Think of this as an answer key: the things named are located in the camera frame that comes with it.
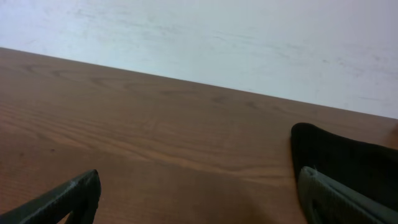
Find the brown tabletop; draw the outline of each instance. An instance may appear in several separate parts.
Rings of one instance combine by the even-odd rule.
[[[0,49],[0,213],[97,169],[95,223],[305,223],[298,122],[398,148],[395,119]]]

